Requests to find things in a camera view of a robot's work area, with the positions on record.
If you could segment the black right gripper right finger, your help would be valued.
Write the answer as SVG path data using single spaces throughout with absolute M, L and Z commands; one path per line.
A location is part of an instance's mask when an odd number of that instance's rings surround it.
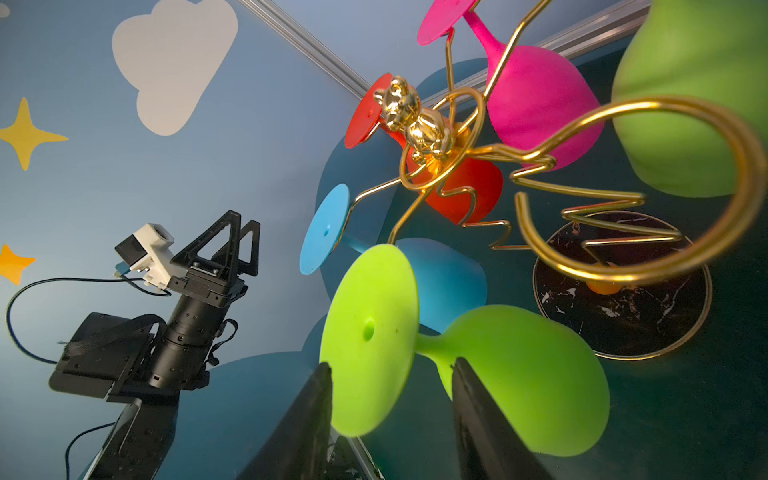
M 459 467 L 464 479 L 549 479 L 470 363 L 459 357 L 451 380 Z

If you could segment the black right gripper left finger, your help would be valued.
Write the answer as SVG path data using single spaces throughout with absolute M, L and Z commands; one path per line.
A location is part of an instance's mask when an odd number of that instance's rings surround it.
M 323 479 L 332 416 L 332 371 L 319 364 L 240 479 Z

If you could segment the green wine glass front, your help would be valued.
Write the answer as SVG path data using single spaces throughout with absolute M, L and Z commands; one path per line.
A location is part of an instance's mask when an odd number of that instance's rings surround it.
M 420 332 L 414 269 L 380 244 L 342 278 L 326 318 L 319 359 L 332 375 L 332 427 L 348 437 L 378 428 L 396 406 L 416 356 L 431 360 L 450 390 L 467 361 L 524 444 L 572 457 L 606 430 L 610 392 L 592 348 L 572 329 L 511 305 L 485 305 L 439 335 Z

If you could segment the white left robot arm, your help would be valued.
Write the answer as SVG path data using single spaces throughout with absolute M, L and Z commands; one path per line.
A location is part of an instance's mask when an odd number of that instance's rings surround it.
M 156 477 L 174 441 L 180 394 L 208 386 L 228 310 L 247 292 L 244 276 L 258 273 L 260 229 L 228 211 L 178 253 L 153 223 L 116 246 L 120 272 L 140 272 L 179 299 L 168 320 L 93 312 L 65 345 L 50 388 L 125 406 L 85 478 Z

